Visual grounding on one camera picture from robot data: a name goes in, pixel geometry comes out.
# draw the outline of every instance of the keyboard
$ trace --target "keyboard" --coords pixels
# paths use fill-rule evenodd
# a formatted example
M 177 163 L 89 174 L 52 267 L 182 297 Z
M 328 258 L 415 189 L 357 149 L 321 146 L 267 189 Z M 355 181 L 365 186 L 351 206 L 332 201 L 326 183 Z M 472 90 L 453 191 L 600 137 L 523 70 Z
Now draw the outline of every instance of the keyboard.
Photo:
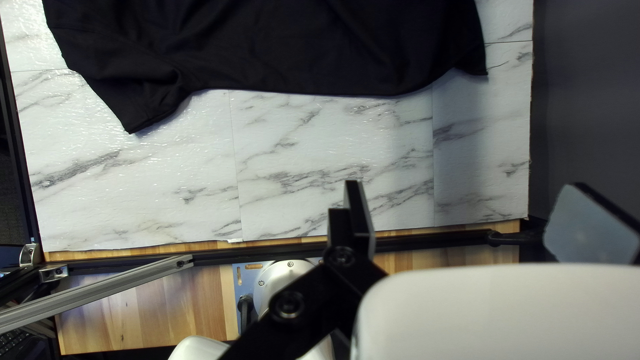
M 30 337 L 30 333 L 20 329 L 15 329 L 0 335 L 0 359 L 3 358 L 3 355 L 7 354 L 11 349 L 21 347 L 22 343 L 27 341 Z

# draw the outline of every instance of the black t-shirt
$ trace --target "black t-shirt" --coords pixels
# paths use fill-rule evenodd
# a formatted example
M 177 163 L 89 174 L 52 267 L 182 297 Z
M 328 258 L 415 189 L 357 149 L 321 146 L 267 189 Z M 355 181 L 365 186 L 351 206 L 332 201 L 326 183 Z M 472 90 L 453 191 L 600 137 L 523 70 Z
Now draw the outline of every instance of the black t-shirt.
M 70 69 L 134 133 L 208 88 L 399 95 L 486 75 L 474 0 L 43 0 Z

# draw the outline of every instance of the t-shirt sleeve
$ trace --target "t-shirt sleeve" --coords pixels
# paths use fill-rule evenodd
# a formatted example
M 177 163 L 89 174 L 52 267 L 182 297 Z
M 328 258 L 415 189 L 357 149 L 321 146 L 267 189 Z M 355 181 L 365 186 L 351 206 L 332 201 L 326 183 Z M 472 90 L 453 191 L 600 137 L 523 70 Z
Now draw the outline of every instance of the t-shirt sleeve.
M 89 29 L 51 31 L 69 69 L 84 77 L 129 133 L 166 118 L 191 93 L 176 66 L 126 39 Z

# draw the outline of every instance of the seam between panels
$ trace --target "seam between panels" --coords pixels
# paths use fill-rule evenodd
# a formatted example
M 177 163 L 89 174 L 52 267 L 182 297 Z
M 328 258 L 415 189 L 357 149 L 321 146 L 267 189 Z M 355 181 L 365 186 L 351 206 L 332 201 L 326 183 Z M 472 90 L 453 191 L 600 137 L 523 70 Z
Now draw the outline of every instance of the seam between panels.
M 518 41 L 494 41 L 494 42 L 485 42 L 485 45 L 489 45 L 489 44 L 508 44 L 508 43 L 514 43 L 514 42 L 530 42 L 533 40 L 518 40 Z
M 51 70 L 71 70 L 68 67 L 60 67 L 60 68 L 55 68 L 55 69 L 36 69 L 36 70 L 16 70 L 16 71 L 11 71 L 11 73 L 13 74 L 14 72 L 30 72 L 30 71 L 51 71 Z
M 431 96 L 429 96 L 431 106 L 431 180 L 433 181 L 433 198 L 431 199 L 431 226 L 436 226 L 436 148 L 433 141 L 433 129 L 435 126 L 435 112 L 433 111 L 433 92 L 431 87 Z
M 243 219 L 242 219 L 242 207 L 240 205 L 240 181 L 238 180 L 238 167 L 237 167 L 237 158 L 236 158 L 236 132 L 234 131 L 234 116 L 232 114 L 231 107 L 231 91 L 227 89 L 227 101 L 229 103 L 229 124 L 231 125 L 231 144 L 234 149 L 234 172 L 236 173 L 236 188 L 237 188 L 237 203 L 238 203 L 238 215 L 240 216 L 240 233 L 242 236 L 242 241 L 245 241 L 244 238 L 244 227 L 243 227 Z

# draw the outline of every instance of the gray marble vein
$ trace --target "gray marble vein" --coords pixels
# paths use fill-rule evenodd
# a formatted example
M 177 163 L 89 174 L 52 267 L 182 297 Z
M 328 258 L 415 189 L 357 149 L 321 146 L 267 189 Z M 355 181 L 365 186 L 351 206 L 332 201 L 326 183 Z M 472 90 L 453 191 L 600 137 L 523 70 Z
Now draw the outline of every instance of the gray marble vein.
M 326 209 L 341 204 L 345 179 L 364 182 L 376 229 L 432 224 L 430 89 L 230 98 L 245 239 L 326 233 Z
M 476 0 L 487 44 L 532 40 L 533 0 Z

